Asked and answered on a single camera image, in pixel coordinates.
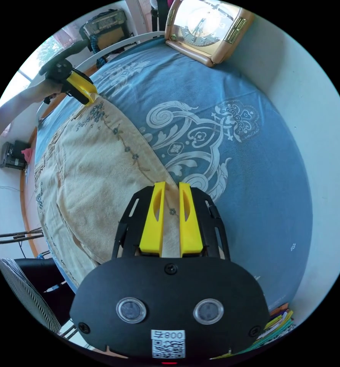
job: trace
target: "beige towel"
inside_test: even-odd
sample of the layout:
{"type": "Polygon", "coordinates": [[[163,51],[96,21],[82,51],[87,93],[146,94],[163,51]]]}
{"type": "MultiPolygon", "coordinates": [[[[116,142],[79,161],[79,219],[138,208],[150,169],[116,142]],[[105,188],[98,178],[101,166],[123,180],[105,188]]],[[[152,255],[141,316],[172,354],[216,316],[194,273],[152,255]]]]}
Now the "beige towel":
{"type": "Polygon", "coordinates": [[[44,235],[76,286],[110,260],[130,199],[155,182],[167,183],[162,256],[179,257],[177,185],[131,121],[95,97],[62,124],[35,168],[44,235]]]}

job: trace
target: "cable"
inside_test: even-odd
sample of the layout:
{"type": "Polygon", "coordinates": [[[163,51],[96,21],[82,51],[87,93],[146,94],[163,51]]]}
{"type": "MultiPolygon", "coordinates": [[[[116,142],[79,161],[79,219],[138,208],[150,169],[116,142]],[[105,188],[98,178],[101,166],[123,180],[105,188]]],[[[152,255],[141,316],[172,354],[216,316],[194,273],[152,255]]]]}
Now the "cable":
{"type": "Polygon", "coordinates": [[[11,186],[0,186],[1,188],[11,188],[12,190],[16,190],[18,192],[21,192],[20,190],[14,188],[14,187],[11,187],[11,186]]]}

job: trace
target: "metal rod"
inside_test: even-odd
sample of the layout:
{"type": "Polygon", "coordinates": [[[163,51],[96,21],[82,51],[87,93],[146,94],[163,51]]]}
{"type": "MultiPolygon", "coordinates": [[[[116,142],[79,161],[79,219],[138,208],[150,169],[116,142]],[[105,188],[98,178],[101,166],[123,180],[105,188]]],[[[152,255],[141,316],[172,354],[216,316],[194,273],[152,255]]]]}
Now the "metal rod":
{"type": "Polygon", "coordinates": [[[25,231],[25,232],[15,232],[15,233],[7,233],[7,234],[0,234],[0,237],[13,237],[22,234],[34,234],[34,233],[42,233],[43,230],[41,228],[33,229],[32,231],[25,231]]]}
{"type": "Polygon", "coordinates": [[[19,239],[14,239],[14,240],[0,241],[0,245],[2,245],[2,244],[13,244],[13,243],[20,242],[20,241],[34,240],[35,238],[41,238],[41,237],[44,237],[44,235],[41,234],[39,236],[30,236],[30,237],[19,238],[19,239]]]}

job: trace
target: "human arm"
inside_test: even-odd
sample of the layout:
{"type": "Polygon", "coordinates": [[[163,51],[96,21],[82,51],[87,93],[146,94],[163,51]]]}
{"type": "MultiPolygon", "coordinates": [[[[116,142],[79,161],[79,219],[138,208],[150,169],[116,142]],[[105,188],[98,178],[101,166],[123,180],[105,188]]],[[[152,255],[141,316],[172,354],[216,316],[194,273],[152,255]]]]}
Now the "human arm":
{"type": "Polygon", "coordinates": [[[45,79],[11,98],[0,107],[0,136],[5,128],[31,104],[42,102],[45,97],[55,96],[61,90],[61,84],[45,79]]]}

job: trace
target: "hand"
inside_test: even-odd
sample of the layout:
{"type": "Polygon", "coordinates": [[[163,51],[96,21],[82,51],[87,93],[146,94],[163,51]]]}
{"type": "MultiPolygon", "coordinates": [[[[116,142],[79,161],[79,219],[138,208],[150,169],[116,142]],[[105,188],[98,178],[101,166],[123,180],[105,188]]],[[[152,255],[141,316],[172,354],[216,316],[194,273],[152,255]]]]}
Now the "hand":
{"type": "Polygon", "coordinates": [[[33,102],[42,102],[45,97],[56,97],[61,93],[62,84],[56,83],[52,80],[45,79],[37,85],[26,89],[28,98],[31,98],[33,102]]]}

